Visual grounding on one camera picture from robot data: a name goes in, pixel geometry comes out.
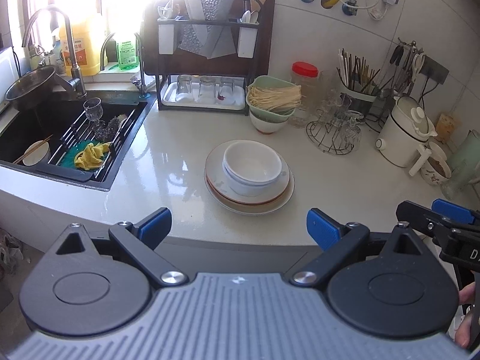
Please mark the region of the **person's right hand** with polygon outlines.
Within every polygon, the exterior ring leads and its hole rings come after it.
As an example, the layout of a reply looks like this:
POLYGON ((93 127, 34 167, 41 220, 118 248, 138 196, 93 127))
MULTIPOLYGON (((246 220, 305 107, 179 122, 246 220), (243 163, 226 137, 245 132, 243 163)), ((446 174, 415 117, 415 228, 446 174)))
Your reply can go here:
MULTIPOLYGON (((470 283, 459 291, 461 305, 472 305, 475 300, 475 283, 470 283)), ((454 341, 460 347, 466 349, 470 344, 470 328, 472 324, 473 311, 470 311, 462 320, 459 328, 456 329, 454 341)))

